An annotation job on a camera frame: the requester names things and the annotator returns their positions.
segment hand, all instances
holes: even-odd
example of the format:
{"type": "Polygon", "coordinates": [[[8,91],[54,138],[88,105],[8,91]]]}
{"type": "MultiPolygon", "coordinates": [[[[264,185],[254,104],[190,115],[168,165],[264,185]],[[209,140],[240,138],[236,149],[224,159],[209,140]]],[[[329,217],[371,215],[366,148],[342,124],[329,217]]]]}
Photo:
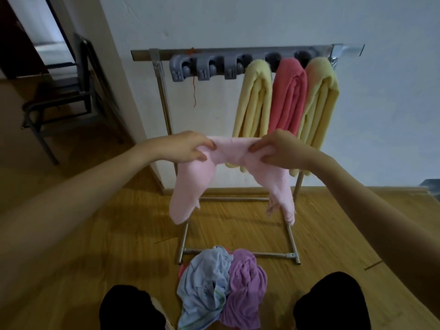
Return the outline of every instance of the hand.
{"type": "Polygon", "coordinates": [[[251,153],[267,145],[272,145],[276,149],[273,155],[266,155],[261,158],[261,162],[275,165],[284,169],[311,170],[311,166],[320,154],[319,150],[306,145],[289,131],[275,130],[273,133],[265,135],[260,141],[250,146],[251,153]]]}
{"type": "Polygon", "coordinates": [[[174,163],[190,162],[194,160],[206,161],[206,155],[195,148],[203,145],[212,150],[216,145],[212,140],[200,133],[185,131],[182,133],[152,138],[138,146],[147,146],[143,148],[144,152],[153,155],[153,160],[167,160],[174,163]]]}

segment blue towel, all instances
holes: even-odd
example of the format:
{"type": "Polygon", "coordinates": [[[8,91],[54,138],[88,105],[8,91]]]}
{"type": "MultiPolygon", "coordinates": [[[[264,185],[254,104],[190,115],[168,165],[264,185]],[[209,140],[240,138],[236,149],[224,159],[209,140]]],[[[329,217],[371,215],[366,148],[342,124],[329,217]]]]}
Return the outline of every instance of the blue towel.
{"type": "Polygon", "coordinates": [[[193,258],[177,287],[183,302],[178,330],[202,330],[217,321],[230,293],[228,271],[233,259],[220,246],[193,258]]]}

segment wooden floor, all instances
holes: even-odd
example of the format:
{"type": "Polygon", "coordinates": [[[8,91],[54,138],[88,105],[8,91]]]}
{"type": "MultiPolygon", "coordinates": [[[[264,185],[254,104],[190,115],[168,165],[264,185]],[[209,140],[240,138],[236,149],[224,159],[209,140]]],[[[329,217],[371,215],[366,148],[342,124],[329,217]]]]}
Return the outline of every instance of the wooden floor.
{"type": "MultiPolygon", "coordinates": [[[[9,84],[0,84],[1,93],[14,96],[11,90],[9,84]]],[[[0,102],[0,106],[4,109],[5,104],[0,102]]],[[[18,120],[19,105],[8,109],[18,120]]],[[[13,126],[24,132],[20,136],[26,140],[14,149],[19,136],[15,128],[2,133],[0,210],[130,146],[129,142],[117,144],[104,127],[76,130],[54,139],[52,145],[63,154],[59,154],[61,166],[54,168],[32,135],[20,131],[19,124],[13,126]],[[22,161],[27,150],[38,164],[22,161]]],[[[440,236],[440,205],[432,197],[390,191],[382,196],[440,236]]],[[[179,267],[174,261],[182,227],[168,217],[169,199],[159,195],[147,169],[136,175],[90,219],[23,271],[10,301],[0,309],[0,329],[99,329],[100,302],[115,284],[148,291],[176,325],[181,303],[176,295],[179,267]]],[[[335,271],[347,272],[360,283],[373,329],[440,329],[440,322],[381,262],[327,192],[300,194],[296,208],[293,234],[302,264],[258,259],[268,277],[260,306],[262,329],[290,329],[300,292],[335,271]]],[[[287,252],[281,217],[268,219],[265,209],[266,204],[260,202],[203,202],[191,217],[187,245],[287,252]]],[[[217,322],[211,327],[223,328],[217,322]]]]}

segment yellow towel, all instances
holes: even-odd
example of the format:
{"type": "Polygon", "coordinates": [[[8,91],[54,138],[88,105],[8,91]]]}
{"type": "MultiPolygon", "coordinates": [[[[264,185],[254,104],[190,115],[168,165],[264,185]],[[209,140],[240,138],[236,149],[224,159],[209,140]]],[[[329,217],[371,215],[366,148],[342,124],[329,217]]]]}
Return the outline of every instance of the yellow towel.
{"type": "MultiPolygon", "coordinates": [[[[234,138],[262,137],[269,128],[272,103],[272,72],[265,60],[254,60],[246,68],[235,116],[234,138]]],[[[229,168],[236,165],[226,163],[229,168]]]]}
{"type": "MultiPolygon", "coordinates": [[[[315,58],[305,68],[307,95],[298,138],[316,149],[324,142],[331,115],[339,96],[338,79],[327,58],[315,58]]],[[[295,176],[297,171],[290,170],[295,176]]]]}

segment black chair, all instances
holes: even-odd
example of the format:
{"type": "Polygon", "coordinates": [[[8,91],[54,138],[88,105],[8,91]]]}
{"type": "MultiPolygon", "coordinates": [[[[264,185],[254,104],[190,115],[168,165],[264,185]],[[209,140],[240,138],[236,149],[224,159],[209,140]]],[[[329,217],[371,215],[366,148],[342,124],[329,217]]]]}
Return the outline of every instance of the black chair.
{"type": "MultiPolygon", "coordinates": [[[[30,128],[32,133],[37,138],[38,142],[43,147],[46,154],[51,159],[54,165],[58,165],[59,162],[52,150],[47,145],[44,137],[53,136],[62,132],[69,131],[73,128],[95,124],[106,123],[110,128],[115,131],[115,135],[120,142],[122,142],[119,136],[119,127],[113,116],[108,116],[106,113],[102,98],[96,93],[94,78],[91,77],[88,69],[88,58],[91,58],[91,65],[97,66],[99,69],[98,74],[95,74],[95,79],[98,76],[104,76],[102,73],[99,60],[94,53],[91,42],[81,37],[79,34],[74,34],[73,43],[76,63],[63,63],[47,66],[48,69],[63,68],[69,66],[77,67],[77,77],[71,77],[62,80],[49,80],[42,82],[38,85],[33,100],[26,102],[22,109],[24,111],[24,121],[22,123],[22,129],[30,128]],[[67,116],[45,119],[44,112],[46,109],[57,107],[74,102],[84,102],[85,111],[80,113],[74,113],[67,116]],[[92,107],[96,114],[89,117],[83,117],[78,119],[79,116],[92,114],[92,107]],[[56,123],[60,121],[69,120],[64,122],[58,127],[50,127],[42,129],[42,126],[56,123]]],[[[109,88],[105,88],[105,92],[111,92],[109,88]]]]}

